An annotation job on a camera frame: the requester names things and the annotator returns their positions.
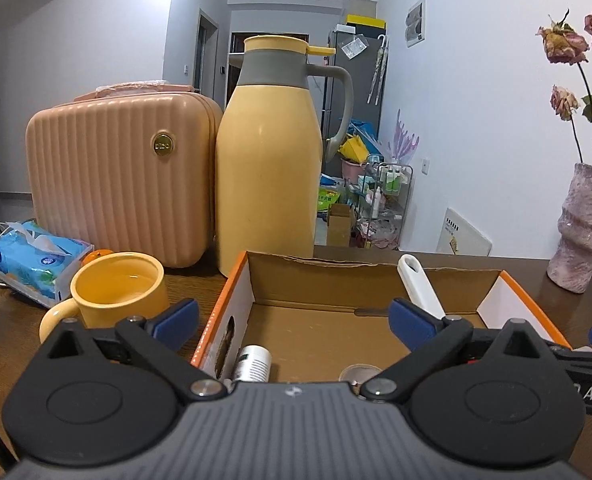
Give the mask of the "red lint brush white handle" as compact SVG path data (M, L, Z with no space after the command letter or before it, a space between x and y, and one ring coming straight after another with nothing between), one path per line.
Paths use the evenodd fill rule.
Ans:
M411 303L434 318L444 318L445 310L419 260L411 254L403 254L397 270Z

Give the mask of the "clear tape roll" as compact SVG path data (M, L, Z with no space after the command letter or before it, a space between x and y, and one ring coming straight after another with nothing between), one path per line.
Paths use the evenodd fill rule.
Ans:
M381 372L378 366L372 364L351 364L339 374L339 382L346 382L355 393L359 393L361 385L368 382Z

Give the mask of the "white spray bottle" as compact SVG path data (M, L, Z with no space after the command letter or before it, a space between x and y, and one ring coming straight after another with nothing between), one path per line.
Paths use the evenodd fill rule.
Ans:
M272 356L268 349L249 344L241 348L236 359L232 382L268 382Z

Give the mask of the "yellow mug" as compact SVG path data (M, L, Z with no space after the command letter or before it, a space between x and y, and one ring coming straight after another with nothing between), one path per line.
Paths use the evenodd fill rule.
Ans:
M87 328L110 328L132 315L154 318L169 306L165 271L156 258L113 252L81 266L70 282L70 297L42 318L39 340L46 341L66 318Z

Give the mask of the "white board on floor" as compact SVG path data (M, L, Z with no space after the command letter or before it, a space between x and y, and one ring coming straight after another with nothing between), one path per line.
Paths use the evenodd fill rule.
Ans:
M492 242L452 208L445 211L436 252L488 257Z

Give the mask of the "pink ceramic vase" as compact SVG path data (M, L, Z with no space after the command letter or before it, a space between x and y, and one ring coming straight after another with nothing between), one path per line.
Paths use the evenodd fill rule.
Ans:
M560 234L548 264L548 278L562 289L583 294L592 278L592 166L574 165L557 222Z

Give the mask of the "blue tissue pack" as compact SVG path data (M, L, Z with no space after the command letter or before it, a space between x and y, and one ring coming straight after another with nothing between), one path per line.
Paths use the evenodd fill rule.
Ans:
M0 236L0 281L43 307L70 297L70 282L94 246L56 236L34 220L10 222Z

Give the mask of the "green snack box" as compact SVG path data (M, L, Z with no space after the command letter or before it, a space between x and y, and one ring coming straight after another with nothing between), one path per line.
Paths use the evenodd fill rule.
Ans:
M340 200L341 193L335 188L328 188L327 186L319 187L319 196L317 196L317 212L324 214L333 205Z

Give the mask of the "peach ribbed suitcase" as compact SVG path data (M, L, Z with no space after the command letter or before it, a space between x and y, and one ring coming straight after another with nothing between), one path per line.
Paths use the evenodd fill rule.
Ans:
M213 239L217 102L185 84L99 88L34 114L28 179L43 229L186 268Z

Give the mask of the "yellow watering can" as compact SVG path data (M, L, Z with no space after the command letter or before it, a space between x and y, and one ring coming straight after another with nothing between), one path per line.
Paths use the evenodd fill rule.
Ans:
M369 158L369 150L361 136L347 136L345 142L338 148L338 153L343 159L358 165L363 165Z

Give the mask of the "yellow thermos jug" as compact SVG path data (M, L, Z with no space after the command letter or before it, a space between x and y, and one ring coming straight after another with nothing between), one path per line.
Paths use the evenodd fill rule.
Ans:
M290 36L259 35L230 55L241 73L215 140L215 241L225 276L242 252L313 254L322 165L345 140L354 93L344 68L308 58L335 52ZM329 141L315 114L311 76L335 78L345 92L340 126Z

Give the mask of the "folded umbrella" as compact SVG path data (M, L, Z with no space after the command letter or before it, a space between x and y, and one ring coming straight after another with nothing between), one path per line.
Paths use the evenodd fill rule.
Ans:
M374 73L371 81L371 88L369 88L369 94L367 95L366 103L378 105L381 102L381 91L384 87L384 79L388 61L388 36L381 34L378 36L378 40L381 42L379 45L376 63L374 67Z

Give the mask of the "grey refrigerator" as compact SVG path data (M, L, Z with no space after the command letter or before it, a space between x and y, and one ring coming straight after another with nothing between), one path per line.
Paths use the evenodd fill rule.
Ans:
M353 25L353 28L355 32L349 32L346 27L342 28L338 24L329 33L328 45L336 49L336 54L329 58L327 64L340 66L350 74L354 91L352 124L377 140L383 97L380 95L377 98L379 76L376 76L375 84L372 84L372 80L376 70L378 51L385 39L385 31L364 25ZM344 100L343 84L337 79L326 78L321 116L325 148L339 129L341 118L343 118Z

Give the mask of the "yellow box on refrigerator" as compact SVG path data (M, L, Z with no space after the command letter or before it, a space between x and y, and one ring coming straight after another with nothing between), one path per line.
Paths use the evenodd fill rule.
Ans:
M358 14L347 14L346 23L352 26L372 27L381 30L385 30L387 27L386 22L380 18L371 18L370 16Z

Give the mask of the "wall picture frame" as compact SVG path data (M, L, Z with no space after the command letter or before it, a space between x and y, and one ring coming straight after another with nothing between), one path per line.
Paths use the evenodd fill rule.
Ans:
M410 7L405 18L405 42L407 47L425 40L426 0L418 0Z

